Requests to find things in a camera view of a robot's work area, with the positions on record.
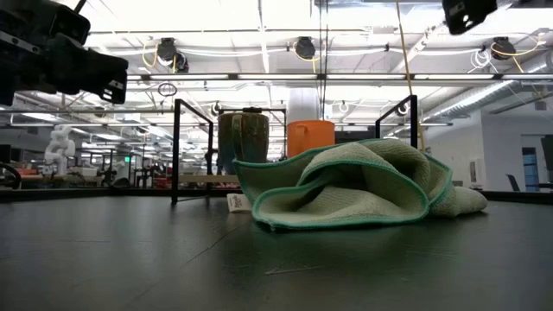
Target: green ceramic pot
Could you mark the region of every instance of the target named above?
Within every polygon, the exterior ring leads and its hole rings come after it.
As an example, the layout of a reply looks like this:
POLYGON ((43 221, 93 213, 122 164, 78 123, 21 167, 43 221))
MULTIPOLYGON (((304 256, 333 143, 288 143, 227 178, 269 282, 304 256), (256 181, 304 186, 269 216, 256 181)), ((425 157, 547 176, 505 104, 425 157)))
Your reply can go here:
POLYGON ((219 163, 236 174, 232 160, 267 162, 269 118, 260 113, 225 113, 219 116, 219 163))

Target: window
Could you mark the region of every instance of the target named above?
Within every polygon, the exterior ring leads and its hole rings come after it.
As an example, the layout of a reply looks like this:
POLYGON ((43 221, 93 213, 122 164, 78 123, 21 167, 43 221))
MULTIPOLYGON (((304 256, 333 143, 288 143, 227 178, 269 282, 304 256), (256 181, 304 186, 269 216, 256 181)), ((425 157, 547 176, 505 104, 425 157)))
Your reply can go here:
POLYGON ((527 192, 539 192, 537 176, 536 148, 522 148, 524 183, 527 192))

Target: white robot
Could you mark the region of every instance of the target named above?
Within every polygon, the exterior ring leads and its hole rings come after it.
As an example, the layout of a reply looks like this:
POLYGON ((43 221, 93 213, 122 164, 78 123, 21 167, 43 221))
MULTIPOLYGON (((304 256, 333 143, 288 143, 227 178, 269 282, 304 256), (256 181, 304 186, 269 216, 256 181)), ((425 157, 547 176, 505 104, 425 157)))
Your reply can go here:
POLYGON ((65 175, 67 173, 67 157, 75 156, 75 142, 69 139, 69 133, 73 129, 66 125, 56 125, 50 137, 52 140, 44 152, 46 164, 42 169, 44 175, 52 174, 52 164, 58 166, 57 174, 65 175))

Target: teal towel edge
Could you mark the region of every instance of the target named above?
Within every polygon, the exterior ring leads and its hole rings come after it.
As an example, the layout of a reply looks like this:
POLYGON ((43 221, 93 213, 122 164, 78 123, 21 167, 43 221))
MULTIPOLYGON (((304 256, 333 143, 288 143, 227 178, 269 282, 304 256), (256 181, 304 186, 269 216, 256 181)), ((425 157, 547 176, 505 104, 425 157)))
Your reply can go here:
POLYGON ((426 217, 426 215, 429 213, 430 207, 429 207, 429 200, 424 193, 424 191, 409 177, 397 172, 396 170, 376 165, 371 162, 363 162, 363 161, 332 161, 332 162, 326 162, 325 165, 320 165, 315 168, 310 169, 306 176, 311 174, 312 171, 324 167, 324 166, 330 166, 330 165, 336 165, 336 164, 358 164, 358 165, 365 165, 367 167, 371 168, 378 168, 383 169, 389 173, 392 173, 399 178, 401 178, 403 181, 405 181, 409 186, 413 188, 413 190, 419 195, 419 198, 421 199, 421 205, 423 206, 423 211, 420 215, 412 218, 412 219, 381 219, 381 218, 363 218, 363 219, 354 219, 354 220, 344 220, 344 221, 335 221, 335 222, 321 222, 321 223, 308 223, 308 224, 295 224, 295 223, 287 223, 287 222, 281 222, 281 221, 275 221, 272 219, 267 219, 259 215, 259 208, 263 204, 263 202, 267 199, 269 199, 271 196, 278 195, 278 194, 291 194, 291 193, 297 193, 302 192, 305 190, 310 190, 315 187, 320 187, 324 185, 325 180, 324 179, 316 179, 314 181, 308 182, 301 186, 296 187, 282 187, 282 188, 276 188, 268 190, 255 200, 254 205, 251 209, 251 215, 256 221, 264 222, 270 226, 273 227, 282 227, 282 228, 289 228, 289 229, 317 229, 317 228, 335 228, 335 227, 342 227, 347 225, 369 225, 369 224, 381 224, 381 225, 397 225, 397 224, 406 224, 410 222, 415 222, 420 219, 423 219, 426 217))
MULTIPOLYGON (((382 138, 373 138, 373 139, 365 139, 365 140, 361 140, 361 141, 357 141, 356 143, 374 143, 374 142, 380 142, 380 141, 384 141, 384 139, 382 138)), ((238 177, 238 181, 240 182, 241 185, 245 185, 245 181, 244 181, 244 176, 242 175, 242 171, 241 171, 241 168, 242 167, 247 167, 247 168, 274 168, 274 167, 279 167, 279 166, 282 166, 283 164, 286 164, 288 162, 295 162, 299 159, 302 159, 303 157, 305 156, 309 156, 311 154, 318 154, 324 150, 327 150, 327 149, 331 149, 331 148, 334 148, 334 147, 337 147, 337 146, 340 146, 340 145, 343 145, 343 144, 346 144, 346 143, 339 143, 339 144, 335 144, 335 145, 332 145, 332 146, 327 146, 327 147, 320 147, 320 148, 315 148, 315 149, 310 149, 308 151, 305 151, 303 153, 301 153, 300 155, 296 155, 294 157, 291 157, 287 160, 284 160, 284 161, 281 161, 281 162, 273 162, 273 163, 252 163, 252 162, 241 162, 241 161, 238 161, 238 160, 234 160, 232 161, 232 163, 234 164, 234 167, 236 169, 236 174, 237 174, 237 177, 238 177)), ((426 156, 427 159, 429 159, 429 161, 433 162, 435 165, 437 165, 438 167, 440 167, 441 169, 443 169, 444 171, 446 171, 446 180, 445 182, 443 183, 442 185, 442 189, 440 190, 440 193, 431 201, 428 203, 428 208, 425 208, 426 212, 425 214, 422 216, 422 217, 419 217, 419 218, 416 218, 416 219, 413 219, 413 220, 409 220, 409 221, 403 221, 401 223, 409 223, 409 222, 414 222, 414 221, 418 221, 424 217, 426 217, 426 215, 428 214, 428 212, 430 211, 431 207, 434 206, 437 202, 440 202, 443 197, 447 194, 447 190, 448 190, 448 184, 451 184, 451 181, 452 181, 452 177, 453 177, 453 171, 451 170, 451 168, 449 168, 448 166, 446 166, 445 164, 441 163, 440 161, 436 160, 433 156, 431 155, 427 155, 427 154, 423 154, 424 156, 426 156)), ((399 173, 399 172, 394 172, 398 175, 401 175, 403 178, 406 178, 408 181, 410 181, 411 183, 413 183, 418 189, 420 189, 420 191, 423 193, 423 198, 426 199, 426 201, 428 201, 428 197, 426 196, 426 194, 424 193, 424 191, 409 177, 399 173)), ((308 185, 310 185, 311 183, 308 183, 308 184, 305 184, 305 185, 302 185, 300 187, 306 187, 308 185)), ((275 191, 279 191, 281 189, 288 189, 288 188, 292 188, 292 189, 298 189, 298 187, 285 187, 285 188, 277 188, 277 189, 271 189, 271 190, 268 190, 266 191, 265 193, 263 194, 260 194, 259 197, 257 198, 257 200, 259 200, 260 198, 262 198, 264 195, 267 195, 267 194, 272 194, 273 192, 275 191)), ((265 222, 265 223, 268 223, 267 221, 265 221, 263 218, 260 218, 257 214, 257 210, 259 208, 259 204, 257 203, 257 200, 255 200, 253 198, 253 196, 250 194, 250 192, 246 189, 246 188, 242 188, 242 192, 244 193, 244 195, 246 196, 246 198, 248 198, 248 200, 253 204, 253 207, 252 207, 252 216, 253 218, 256 220, 256 221, 262 221, 262 222, 265 222)), ((350 222, 348 223, 348 225, 363 225, 363 224, 366 224, 366 222, 364 221, 359 221, 357 220, 356 223, 354 222, 350 222)), ((335 227, 335 226, 342 226, 343 224, 341 225, 323 225, 323 226, 302 226, 301 228, 304 228, 304 229, 310 229, 310 228, 328 228, 328 227, 335 227)), ((289 228, 299 228, 299 227, 295 227, 295 226, 287 226, 287 225, 283 225, 284 227, 289 227, 289 228)))

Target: pipe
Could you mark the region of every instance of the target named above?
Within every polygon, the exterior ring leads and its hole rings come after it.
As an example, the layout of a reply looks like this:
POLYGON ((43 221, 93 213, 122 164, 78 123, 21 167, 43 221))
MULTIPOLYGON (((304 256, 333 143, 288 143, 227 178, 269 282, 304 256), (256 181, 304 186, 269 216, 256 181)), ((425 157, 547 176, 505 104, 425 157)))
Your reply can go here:
POLYGON ((105 111, 97 111, 97 110, 44 110, 44 111, 29 111, 29 110, 0 110, 1 114, 22 114, 22 113, 50 113, 50 114, 110 114, 110 113, 161 113, 161 112, 167 112, 167 113, 173 113, 172 110, 167 109, 166 111, 161 110, 153 110, 153 109, 137 109, 137 110, 125 110, 125 109, 119 109, 119 110, 105 110, 105 111))
MULTIPOLYGON (((553 53, 548 51, 540 54, 522 64, 522 68, 526 73, 553 73, 553 53)), ((457 117, 467 114, 523 89, 522 82, 516 80, 505 80, 489 86, 476 87, 429 111, 428 116, 424 117, 423 121, 436 120, 442 116, 457 117)))

